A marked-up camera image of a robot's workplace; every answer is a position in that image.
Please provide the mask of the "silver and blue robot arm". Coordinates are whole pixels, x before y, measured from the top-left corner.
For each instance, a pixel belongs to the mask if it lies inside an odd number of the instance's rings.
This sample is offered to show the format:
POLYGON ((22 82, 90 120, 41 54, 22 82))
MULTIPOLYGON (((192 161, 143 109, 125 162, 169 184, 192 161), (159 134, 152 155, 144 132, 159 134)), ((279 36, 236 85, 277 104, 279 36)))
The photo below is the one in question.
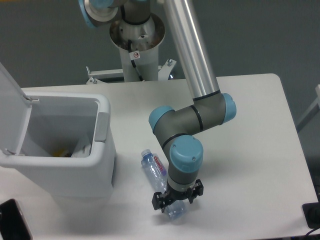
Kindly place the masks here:
POLYGON ((84 22, 97 28, 109 25, 109 37, 118 48, 126 82, 160 79, 160 45, 166 29, 182 66, 190 93, 188 105, 176 109, 156 107, 148 122, 168 161, 164 190, 152 197, 155 210, 165 211, 177 201, 192 203, 204 193, 198 177, 204 159, 202 143, 196 134, 232 120, 237 113, 233 98, 220 90, 207 57, 202 33, 190 0, 162 0, 165 20, 151 9, 148 0, 80 0, 84 22))

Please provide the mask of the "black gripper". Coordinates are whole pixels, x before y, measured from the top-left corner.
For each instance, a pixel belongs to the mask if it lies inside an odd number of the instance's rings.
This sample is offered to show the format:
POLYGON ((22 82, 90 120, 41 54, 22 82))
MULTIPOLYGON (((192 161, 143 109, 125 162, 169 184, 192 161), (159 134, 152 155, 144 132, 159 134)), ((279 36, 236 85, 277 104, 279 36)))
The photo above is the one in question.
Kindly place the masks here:
POLYGON ((194 199, 203 195, 203 184, 200 179, 195 181, 193 187, 188 187, 185 191, 178 191, 173 189, 169 184, 167 184, 167 190, 164 193, 155 192, 152 197, 152 206, 154 210, 161 210, 162 213, 165 212, 167 206, 170 206, 174 201, 186 200, 192 204, 194 199))

